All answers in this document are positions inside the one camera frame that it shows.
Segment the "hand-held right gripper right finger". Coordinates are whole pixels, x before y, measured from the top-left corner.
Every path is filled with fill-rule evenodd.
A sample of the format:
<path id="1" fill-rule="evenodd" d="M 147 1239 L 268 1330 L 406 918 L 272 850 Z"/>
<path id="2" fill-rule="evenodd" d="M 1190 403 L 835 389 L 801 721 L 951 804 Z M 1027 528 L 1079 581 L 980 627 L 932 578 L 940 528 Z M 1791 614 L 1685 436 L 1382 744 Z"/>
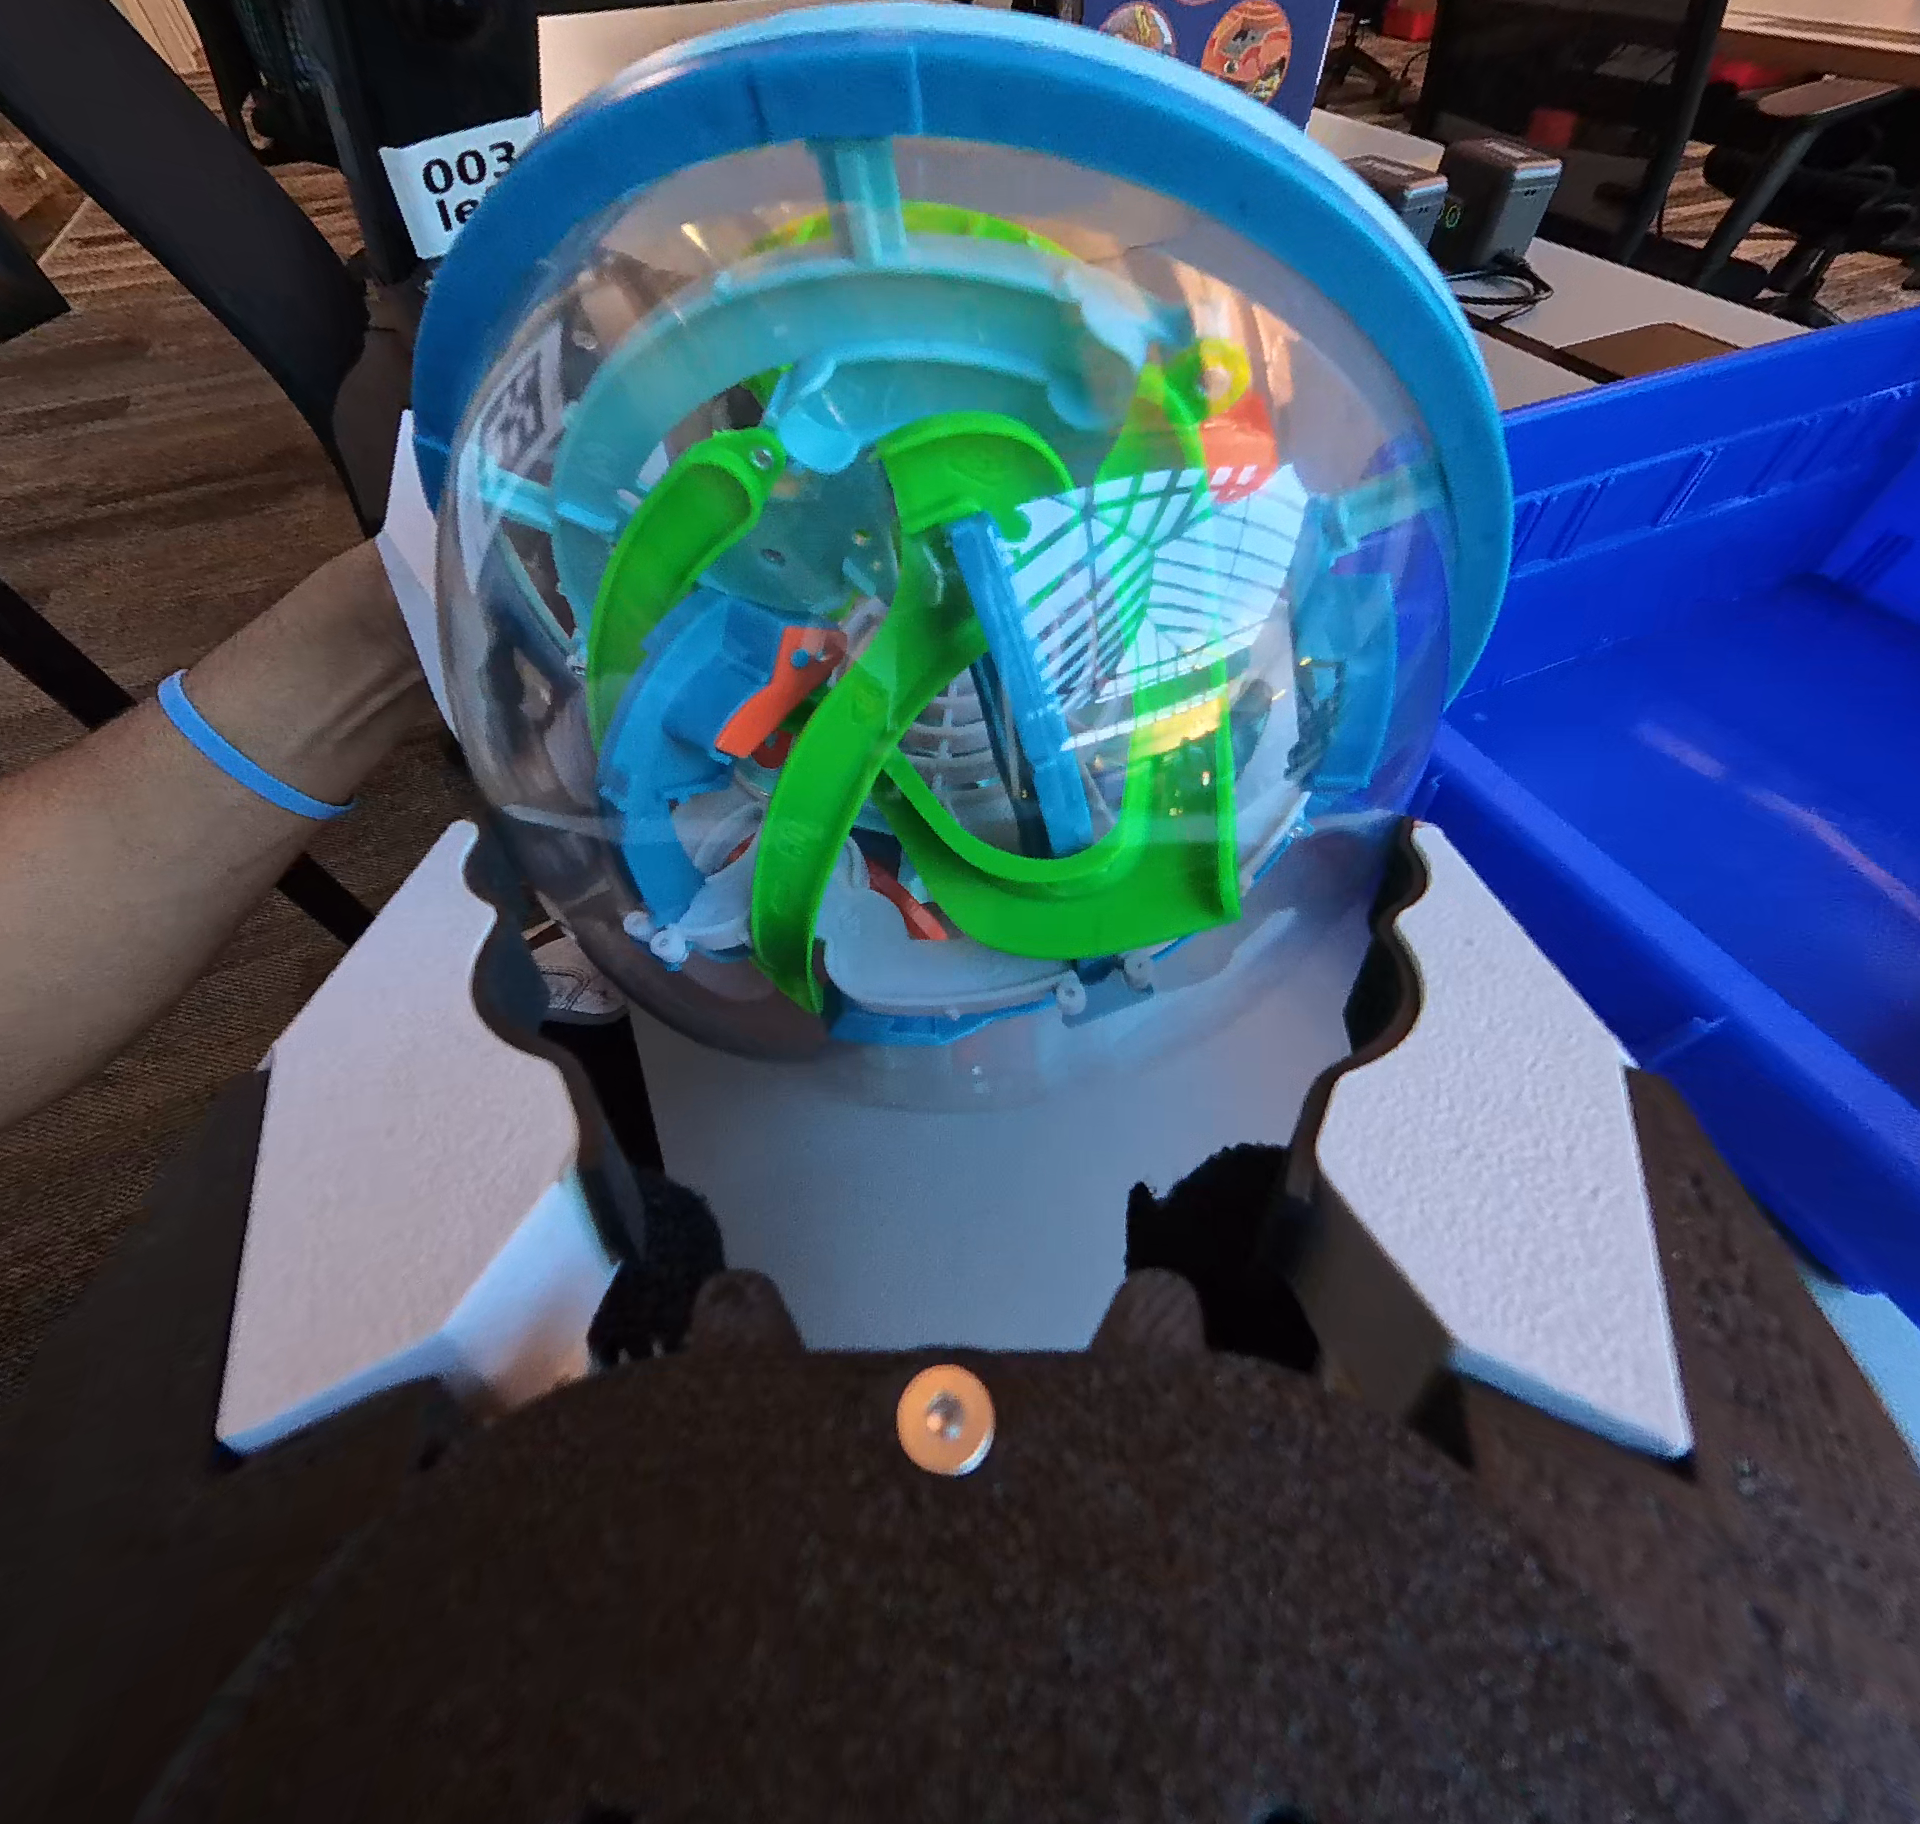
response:
<path id="1" fill-rule="evenodd" d="M 1410 1422 L 1448 1382 L 1681 1461 L 1692 1415 L 1630 1058 L 1426 824 L 1406 824 L 1353 1053 L 1288 1148 L 1291 1290 L 1323 1378 Z"/>

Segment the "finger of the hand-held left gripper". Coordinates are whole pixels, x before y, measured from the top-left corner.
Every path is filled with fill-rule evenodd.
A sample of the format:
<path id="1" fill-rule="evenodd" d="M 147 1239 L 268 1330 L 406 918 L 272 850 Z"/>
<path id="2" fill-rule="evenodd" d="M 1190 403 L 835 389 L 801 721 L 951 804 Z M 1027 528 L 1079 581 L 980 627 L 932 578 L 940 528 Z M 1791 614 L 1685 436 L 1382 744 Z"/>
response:
<path id="1" fill-rule="evenodd" d="M 377 560 L 408 627 L 437 627 L 437 516 L 422 491 L 414 412 L 398 418 Z"/>

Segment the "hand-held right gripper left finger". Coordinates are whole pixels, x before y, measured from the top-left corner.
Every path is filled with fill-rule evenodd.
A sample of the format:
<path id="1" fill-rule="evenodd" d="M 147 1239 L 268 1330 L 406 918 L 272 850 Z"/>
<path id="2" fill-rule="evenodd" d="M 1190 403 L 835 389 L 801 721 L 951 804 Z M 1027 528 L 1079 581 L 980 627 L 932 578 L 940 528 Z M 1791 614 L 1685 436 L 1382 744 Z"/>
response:
<path id="1" fill-rule="evenodd" d="M 562 1070 L 475 995 L 499 913 L 442 831 L 263 1074 L 216 1436 L 261 1452 L 383 1389 L 499 1415 L 587 1376 L 616 1264 Z"/>

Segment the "clear plastic maze ball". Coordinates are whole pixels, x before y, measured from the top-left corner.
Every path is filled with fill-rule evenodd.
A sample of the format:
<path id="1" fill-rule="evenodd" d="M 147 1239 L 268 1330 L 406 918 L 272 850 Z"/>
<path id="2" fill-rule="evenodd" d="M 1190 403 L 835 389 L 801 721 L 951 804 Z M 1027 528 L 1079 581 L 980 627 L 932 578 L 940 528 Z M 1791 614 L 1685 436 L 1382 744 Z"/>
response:
<path id="1" fill-rule="evenodd" d="M 594 970 L 910 1108 L 1270 998 L 1513 548 L 1474 332 L 1349 163 L 906 0 L 578 99 L 434 281 L 414 456 L 451 725 Z"/>

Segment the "person's left forearm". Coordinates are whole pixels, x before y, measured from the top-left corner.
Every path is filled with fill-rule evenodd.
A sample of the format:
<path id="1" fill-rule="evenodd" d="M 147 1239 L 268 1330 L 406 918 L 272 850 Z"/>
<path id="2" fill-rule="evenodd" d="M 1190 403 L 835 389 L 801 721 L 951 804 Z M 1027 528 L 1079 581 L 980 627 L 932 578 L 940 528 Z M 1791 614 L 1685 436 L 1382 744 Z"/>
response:
<path id="1" fill-rule="evenodd" d="M 307 824 L 139 704 L 3 785 L 3 1127 L 88 1082 L 206 970 Z"/>

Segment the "person's left hand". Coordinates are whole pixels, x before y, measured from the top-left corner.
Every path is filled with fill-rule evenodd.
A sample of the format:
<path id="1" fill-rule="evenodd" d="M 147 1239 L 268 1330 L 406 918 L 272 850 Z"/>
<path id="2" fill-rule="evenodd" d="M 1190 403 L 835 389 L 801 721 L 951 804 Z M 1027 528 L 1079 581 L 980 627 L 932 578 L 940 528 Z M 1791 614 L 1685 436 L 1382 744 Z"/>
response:
<path id="1" fill-rule="evenodd" d="M 182 693 L 240 756 L 326 808 L 441 718 L 371 542 L 191 665 Z"/>

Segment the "blue wristband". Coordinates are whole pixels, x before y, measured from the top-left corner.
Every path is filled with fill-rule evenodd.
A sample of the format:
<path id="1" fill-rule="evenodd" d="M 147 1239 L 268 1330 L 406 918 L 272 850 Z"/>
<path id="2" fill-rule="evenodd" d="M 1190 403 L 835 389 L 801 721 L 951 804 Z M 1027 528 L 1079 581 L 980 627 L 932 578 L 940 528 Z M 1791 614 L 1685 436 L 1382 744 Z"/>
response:
<path id="1" fill-rule="evenodd" d="M 186 673 L 176 671 L 162 679 L 154 690 L 154 704 L 162 721 L 182 737 L 182 742 L 195 748 L 220 777 L 240 785 L 255 801 L 288 812 L 289 818 L 297 818 L 307 825 L 326 825 L 347 818 L 347 812 L 355 808 L 352 799 L 338 804 L 307 796 L 293 784 L 274 777 L 274 773 L 255 764 L 252 756 L 226 742 L 226 737 L 218 734 L 186 696 L 185 675 Z"/>

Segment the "blue plastic bin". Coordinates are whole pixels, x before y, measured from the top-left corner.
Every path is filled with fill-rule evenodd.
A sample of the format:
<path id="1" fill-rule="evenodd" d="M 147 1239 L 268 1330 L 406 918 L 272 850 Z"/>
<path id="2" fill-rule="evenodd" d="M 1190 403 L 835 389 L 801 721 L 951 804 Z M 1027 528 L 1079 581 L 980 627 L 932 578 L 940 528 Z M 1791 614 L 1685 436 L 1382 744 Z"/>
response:
<path id="1" fill-rule="evenodd" d="M 1506 419 L 1424 814 L 1739 1183 L 1918 1314 L 1918 325 Z"/>

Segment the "black charger cube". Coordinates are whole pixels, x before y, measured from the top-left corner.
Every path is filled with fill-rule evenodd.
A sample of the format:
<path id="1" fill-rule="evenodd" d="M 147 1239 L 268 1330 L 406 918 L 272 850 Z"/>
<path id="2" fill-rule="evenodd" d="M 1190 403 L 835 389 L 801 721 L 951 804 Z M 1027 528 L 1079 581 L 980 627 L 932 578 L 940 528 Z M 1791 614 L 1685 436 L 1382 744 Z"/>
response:
<path id="1" fill-rule="evenodd" d="M 1428 253 L 1444 274 L 1482 274 L 1525 262 L 1563 162 L 1509 138 L 1459 138 L 1436 171 L 1448 196 Z"/>
<path id="2" fill-rule="evenodd" d="M 1449 203 L 1444 174 L 1376 153 L 1345 159 L 1341 169 L 1372 191 L 1410 240 L 1428 253 L 1434 230 Z"/>

